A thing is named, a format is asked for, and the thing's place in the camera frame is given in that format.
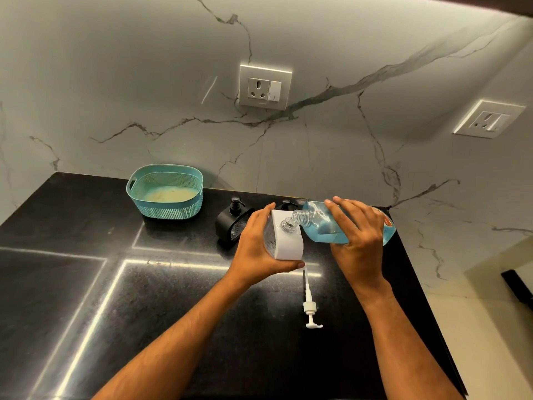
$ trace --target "plastic bottle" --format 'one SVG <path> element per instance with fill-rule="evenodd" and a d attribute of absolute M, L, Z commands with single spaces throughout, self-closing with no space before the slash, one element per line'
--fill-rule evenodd
<path fill-rule="evenodd" d="M 383 215 L 385 215 L 383 228 L 383 245 L 385 245 L 396 232 L 396 227 L 385 213 Z M 314 242 L 338 244 L 348 242 L 348 237 L 333 219 L 333 215 L 326 208 L 324 202 L 307 201 L 302 210 L 295 210 L 291 217 L 286 218 L 281 223 L 281 227 L 285 231 L 294 231 L 298 226 L 302 226 L 305 233 Z"/>

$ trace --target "plastic basket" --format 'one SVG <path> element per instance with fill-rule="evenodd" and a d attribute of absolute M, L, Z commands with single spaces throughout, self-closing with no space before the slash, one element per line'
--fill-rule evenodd
<path fill-rule="evenodd" d="M 180 202 L 146 200 L 148 195 L 165 187 L 193 188 L 198 193 L 193 198 Z M 155 219 L 188 219 L 202 207 L 203 175 L 200 170 L 185 165 L 150 164 L 131 175 L 126 192 L 144 216 Z"/>

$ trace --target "kitchen countertop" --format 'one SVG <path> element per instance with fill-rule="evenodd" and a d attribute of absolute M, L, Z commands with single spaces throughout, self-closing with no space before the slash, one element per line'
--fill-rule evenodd
<path fill-rule="evenodd" d="M 56 173 L 0 227 L 0 399 L 90 398 L 223 276 L 235 247 L 217 243 L 214 220 L 230 198 L 283 199 L 204 189 L 194 218 L 144 220 L 125 185 Z M 329 246 L 304 235 L 304 260 L 323 329 L 305 328 L 301 271 L 269 277 L 223 317 L 185 396 L 385 398 L 370 325 Z M 383 273 L 466 393 L 398 233 Z"/>

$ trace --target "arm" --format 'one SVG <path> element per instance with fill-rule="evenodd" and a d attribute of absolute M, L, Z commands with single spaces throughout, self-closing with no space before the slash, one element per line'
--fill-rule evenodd
<path fill-rule="evenodd" d="M 167 400 L 181 397 L 203 349 L 224 313 L 267 276 L 302 268 L 278 261 L 264 247 L 263 230 L 274 204 L 254 212 L 224 277 L 187 314 L 123 367 L 93 400 Z"/>
<path fill-rule="evenodd" d="M 326 201 L 348 244 L 331 251 L 368 317 L 389 400 L 461 400 L 426 348 L 381 273 L 383 214 L 347 199 Z M 353 219 L 350 220 L 341 210 Z"/>

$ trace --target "electrical outlet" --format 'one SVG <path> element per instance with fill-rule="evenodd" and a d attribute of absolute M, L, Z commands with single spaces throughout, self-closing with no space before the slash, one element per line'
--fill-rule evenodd
<path fill-rule="evenodd" d="M 455 134 L 495 138 L 503 132 L 526 107 L 479 100 L 454 130 Z"/>
<path fill-rule="evenodd" d="M 268 100 L 270 90 L 270 81 L 259 78 L 248 79 L 248 98 L 257 98 L 258 100 Z"/>
<path fill-rule="evenodd" d="M 240 105 L 284 111 L 289 99 L 292 72 L 240 65 Z"/>

